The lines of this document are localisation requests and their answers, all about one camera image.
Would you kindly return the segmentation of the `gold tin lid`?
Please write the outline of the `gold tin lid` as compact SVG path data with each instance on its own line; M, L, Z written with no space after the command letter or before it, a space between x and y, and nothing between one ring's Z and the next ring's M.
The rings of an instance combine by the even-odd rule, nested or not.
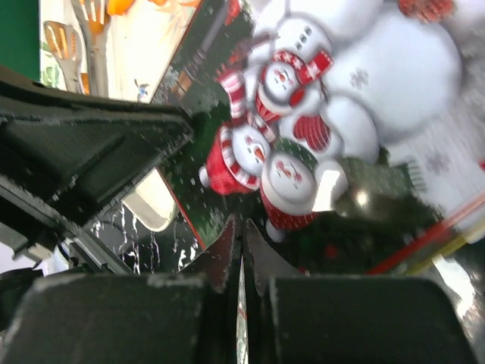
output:
M152 97L192 115L165 160L165 271L261 239L381 273L484 236L482 1L205 1Z

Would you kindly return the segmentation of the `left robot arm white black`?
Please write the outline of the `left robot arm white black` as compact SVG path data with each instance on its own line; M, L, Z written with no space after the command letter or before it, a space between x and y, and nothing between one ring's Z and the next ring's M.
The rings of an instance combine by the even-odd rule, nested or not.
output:
M48 88L1 69L1 221L17 254L71 240L94 272L130 273L92 232L161 162L192 139L189 115Z

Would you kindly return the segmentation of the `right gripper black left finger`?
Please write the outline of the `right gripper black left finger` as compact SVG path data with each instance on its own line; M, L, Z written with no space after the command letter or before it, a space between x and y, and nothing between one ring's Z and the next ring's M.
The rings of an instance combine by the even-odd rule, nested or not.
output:
M180 273L1 276L3 363L234 363L237 222Z

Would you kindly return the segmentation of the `gold cookie tin base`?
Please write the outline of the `gold cookie tin base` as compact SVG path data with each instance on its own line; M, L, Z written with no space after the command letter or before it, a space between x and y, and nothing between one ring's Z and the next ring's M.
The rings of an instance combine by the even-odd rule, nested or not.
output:
M484 225L470 229L409 268L437 282L451 297L458 318L472 333L484 328Z

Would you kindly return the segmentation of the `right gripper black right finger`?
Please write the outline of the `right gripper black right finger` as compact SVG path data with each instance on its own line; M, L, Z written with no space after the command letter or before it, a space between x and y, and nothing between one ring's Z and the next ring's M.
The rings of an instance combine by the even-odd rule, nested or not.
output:
M251 363L475 363L455 308L429 278L307 277L243 225Z

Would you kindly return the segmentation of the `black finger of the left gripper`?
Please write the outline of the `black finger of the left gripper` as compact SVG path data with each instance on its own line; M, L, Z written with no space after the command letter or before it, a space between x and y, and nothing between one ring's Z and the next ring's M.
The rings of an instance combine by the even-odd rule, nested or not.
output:
M83 226L193 135L171 108L1 114L1 183L47 220Z

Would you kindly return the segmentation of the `metal serving tongs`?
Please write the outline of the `metal serving tongs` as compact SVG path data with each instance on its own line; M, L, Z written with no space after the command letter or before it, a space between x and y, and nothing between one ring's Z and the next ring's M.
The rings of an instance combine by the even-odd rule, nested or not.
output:
M42 22L48 50L60 66L67 91L109 97L106 45L111 16L106 1L71 1L79 25Z

